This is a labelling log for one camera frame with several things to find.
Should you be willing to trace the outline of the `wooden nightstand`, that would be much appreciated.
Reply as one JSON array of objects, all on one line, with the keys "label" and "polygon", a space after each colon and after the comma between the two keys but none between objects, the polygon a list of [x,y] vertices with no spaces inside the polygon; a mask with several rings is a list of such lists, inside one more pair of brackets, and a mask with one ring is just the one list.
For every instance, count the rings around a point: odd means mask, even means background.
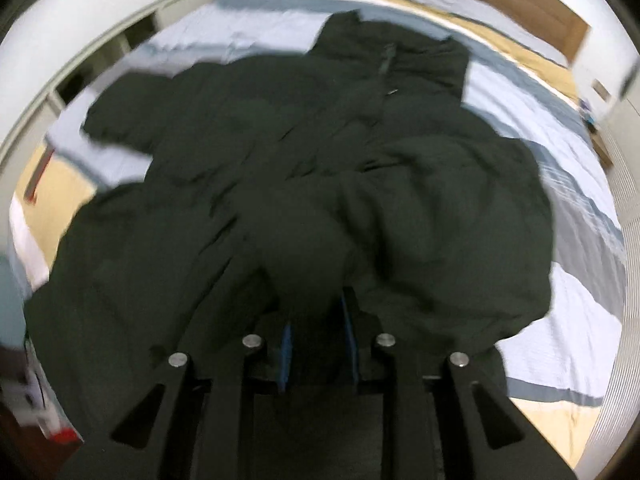
[{"label": "wooden nightstand", "polygon": [[613,161],[602,139],[602,136],[600,135],[599,129],[590,124],[587,125],[587,129],[589,132],[592,147],[598,155],[600,165],[602,166],[604,171],[610,170],[613,167]]}]

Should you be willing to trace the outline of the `black puffer coat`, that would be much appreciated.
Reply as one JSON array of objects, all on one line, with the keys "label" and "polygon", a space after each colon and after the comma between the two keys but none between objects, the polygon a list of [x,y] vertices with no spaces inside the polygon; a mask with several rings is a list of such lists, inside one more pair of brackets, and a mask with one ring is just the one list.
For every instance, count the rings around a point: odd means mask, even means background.
[{"label": "black puffer coat", "polygon": [[305,54],[130,72],[93,142],[147,154],[63,236],[27,333],[88,436],[172,352],[204,372],[261,322],[314,322],[351,289],[384,330],[491,374],[546,315],[552,211],[535,157],[462,104],[468,47],[331,16]]}]

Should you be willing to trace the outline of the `white low shelf unit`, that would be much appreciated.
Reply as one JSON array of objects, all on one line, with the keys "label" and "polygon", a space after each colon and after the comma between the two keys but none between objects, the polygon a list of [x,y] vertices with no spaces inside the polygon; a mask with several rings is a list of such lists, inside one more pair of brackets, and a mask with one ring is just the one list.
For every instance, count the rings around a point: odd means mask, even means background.
[{"label": "white low shelf unit", "polygon": [[140,18],[176,0],[38,0],[1,44],[1,165],[32,114],[77,67]]}]

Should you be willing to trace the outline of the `right wall switch plate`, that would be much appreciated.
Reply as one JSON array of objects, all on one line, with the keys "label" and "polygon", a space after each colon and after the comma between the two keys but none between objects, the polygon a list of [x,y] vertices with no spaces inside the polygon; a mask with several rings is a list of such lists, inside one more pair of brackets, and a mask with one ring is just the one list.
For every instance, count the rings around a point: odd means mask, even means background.
[{"label": "right wall switch plate", "polygon": [[591,88],[602,101],[608,102],[611,99],[611,93],[600,80],[593,79]]}]

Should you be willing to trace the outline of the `striped duvet cover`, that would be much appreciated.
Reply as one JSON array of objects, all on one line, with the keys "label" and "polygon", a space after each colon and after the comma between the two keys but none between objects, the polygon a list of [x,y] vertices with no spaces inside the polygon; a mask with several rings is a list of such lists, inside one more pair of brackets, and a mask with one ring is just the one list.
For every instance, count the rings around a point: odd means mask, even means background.
[{"label": "striped duvet cover", "polygon": [[1,157],[3,478],[569,479],[620,220],[559,0],[207,0]]}]

